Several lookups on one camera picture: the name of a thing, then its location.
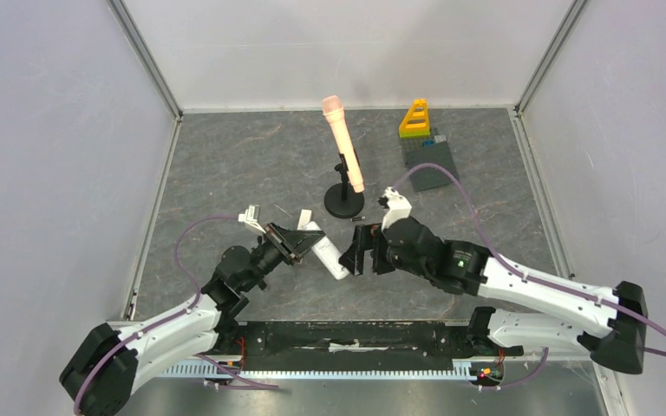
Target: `beige microphone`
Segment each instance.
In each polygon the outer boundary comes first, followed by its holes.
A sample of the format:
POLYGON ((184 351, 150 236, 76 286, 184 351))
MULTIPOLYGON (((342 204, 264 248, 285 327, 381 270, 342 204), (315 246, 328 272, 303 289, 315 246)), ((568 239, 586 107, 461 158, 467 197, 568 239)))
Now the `beige microphone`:
POLYGON ((348 168, 349 182, 354 192, 363 192, 363 176, 361 167, 358 165, 354 145, 351 142, 349 128, 346 127, 346 119, 343 115, 343 104, 337 95, 332 95, 323 100, 323 115, 333 130, 333 136, 338 144, 338 152, 343 155, 348 168))

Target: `yellow triangular block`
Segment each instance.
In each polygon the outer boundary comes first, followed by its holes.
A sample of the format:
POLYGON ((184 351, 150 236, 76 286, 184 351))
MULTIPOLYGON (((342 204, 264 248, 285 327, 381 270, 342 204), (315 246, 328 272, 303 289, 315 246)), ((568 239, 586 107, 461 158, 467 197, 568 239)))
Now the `yellow triangular block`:
POLYGON ((424 98, 412 101, 400 124, 400 137, 419 137, 430 135, 430 116, 428 102, 424 98))

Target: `purple cable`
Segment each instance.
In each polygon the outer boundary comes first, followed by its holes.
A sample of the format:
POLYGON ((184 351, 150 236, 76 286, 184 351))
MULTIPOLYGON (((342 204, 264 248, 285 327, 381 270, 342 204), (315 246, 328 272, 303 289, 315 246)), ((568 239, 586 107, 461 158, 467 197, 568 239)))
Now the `purple cable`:
POLYGON ((226 373, 233 377, 234 380, 241 381, 242 383, 248 384, 248 386, 219 386, 219 388, 226 388, 229 390, 277 390, 279 388, 278 385, 276 384, 264 384, 264 383, 257 383, 254 380, 249 380, 245 379, 244 377, 241 377, 238 374, 235 374, 233 371, 229 371, 228 368, 221 366, 217 361, 210 357, 206 357, 202 354, 196 354, 196 357, 200 358, 201 360, 205 360, 213 364, 214 367, 216 367, 221 373, 226 373))
MULTIPOLYGON (((505 269, 512 272, 512 274, 519 277, 520 279, 524 278, 525 275, 521 271, 514 268, 511 264, 509 264, 504 259, 504 257, 502 257, 499 254, 499 252, 496 250, 496 247, 492 243, 491 239, 488 237, 488 235, 481 228, 481 224, 479 223, 479 219, 476 215, 476 209, 473 206, 473 202, 471 202, 471 197, 468 195, 468 192, 466 192, 466 190, 463 188, 463 185, 461 185, 460 182, 458 181, 458 179, 456 179, 453 176, 453 174, 451 172, 449 172, 446 168, 444 168, 443 166, 440 166, 440 165, 436 165, 435 163, 421 163, 421 164, 413 167, 412 169, 410 169, 407 173, 405 173, 404 176, 402 176, 399 180, 397 180, 395 182, 394 185, 392 185, 392 187, 396 189, 399 185, 402 184, 402 182, 404 182, 407 178, 409 178, 410 175, 412 175, 413 173, 415 173, 415 172, 417 172, 421 169, 426 169, 426 168, 437 169, 437 170, 443 172, 443 174, 446 175, 454 183, 454 185, 456 185, 456 187, 458 187, 458 190, 460 191, 460 194, 463 195, 463 198, 466 200, 466 204, 468 205, 468 209, 471 210, 471 219, 473 220, 473 223, 476 225, 476 232, 479 233, 479 237, 481 237, 481 240, 483 240, 486 247, 492 253, 492 256, 494 256, 494 258, 496 258, 496 260, 499 262, 499 264, 504 266, 505 269)), ((576 289, 573 289, 573 288, 567 288, 565 286, 562 286, 562 285, 554 283, 554 282, 548 282, 548 281, 546 281, 544 279, 540 279, 538 277, 527 276, 526 280, 529 281, 529 282, 534 282, 534 283, 541 284, 541 285, 546 286, 546 287, 551 288, 551 289, 559 290, 559 291, 561 291, 563 293, 567 293, 569 295, 582 297, 587 301, 599 302, 599 299, 598 299, 597 296, 590 295, 590 294, 584 293, 580 290, 576 290, 576 289)), ((649 326, 650 328, 653 328, 655 331, 659 332, 660 334, 662 334, 666 338, 666 329, 665 328, 661 327, 659 324, 653 322, 652 320, 638 314, 637 312, 635 312, 631 309, 627 309, 624 306, 619 305, 617 303, 607 301, 606 299, 601 299, 601 304, 604 305, 604 306, 608 306, 609 308, 613 308, 613 309, 615 309, 615 310, 617 310, 617 311, 619 311, 623 314, 631 316, 632 318, 640 321, 641 323, 649 326)), ((663 351, 663 350, 660 350, 660 349, 645 348, 644 352, 650 353, 650 354, 657 354, 657 355, 661 355, 663 357, 666 357, 666 351, 663 351)))
POLYGON ((498 391, 498 390, 504 390, 505 388, 509 387, 516 387, 523 385, 527 383, 529 380, 534 379, 537 377, 537 375, 542 371, 542 369, 545 367, 545 364, 547 363, 547 355, 550 352, 550 349, 548 347, 545 347, 545 349, 542 350, 542 358, 540 359, 540 363, 538 364, 537 368, 534 369, 530 373, 530 375, 527 375, 526 377, 519 379, 517 381, 512 381, 511 383, 506 383, 506 384, 501 384, 499 386, 483 386, 481 387, 481 390, 489 390, 489 391, 498 391))
MULTIPOLYGON (((187 235, 190 230, 195 228, 196 225, 202 224, 206 221, 212 221, 214 219, 237 219, 237 216, 235 215, 213 215, 210 217, 202 218, 199 219, 198 221, 195 221, 194 223, 188 225, 184 231, 180 234, 180 236, 177 238, 177 242, 174 244, 174 262, 177 264, 177 267, 182 270, 183 273, 187 276, 187 279, 190 280, 190 283, 193 284, 195 288, 195 298, 193 301, 190 303, 190 306, 188 306, 189 309, 194 308, 198 302, 200 302, 200 285, 198 283, 198 280, 193 276, 190 271, 188 271, 185 266, 182 265, 182 262, 180 261, 180 243, 182 243, 183 238, 187 235)), ((143 328, 141 332, 146 335, 149 331, 152 329, 155 329, 159 327, 160 325, 164 325, 180 316, 185 315, 185 309, 181 309, 177 311, 176 313, 167 316, 163 319, 158 320, 157 322, 147 325, 146 328, 143 328)), ((88 377, 85 378, 85 381, 83 381, 81 388, 78 390, 78 394, 75 396, 75 403, 73 404, 73 413, 76 415, 80 415, 80 404, 82 402, 82 397, 85 395, 86 391, 88 390, 88 386, 90 386, 90 383, 93 382, 93 379, 95 376, 98 374, 99 371, 103 368, 103 366, 106 365, 106 362, 110 360, 117 352, 119 352, 120 349, 125 347, 129 342, 136 340, 139 336, 139 332, 134 332, 130 336, 128 336, 125 340, 119 342, 116 344, 113 348, 111 348, 110 351, 106 353, 106 355, 103 355, 103 357, 98 360, 98 362, 95 364, 95 367, 93 367, 92 370, 90 370, 90 373, 88 373, 88 377)))

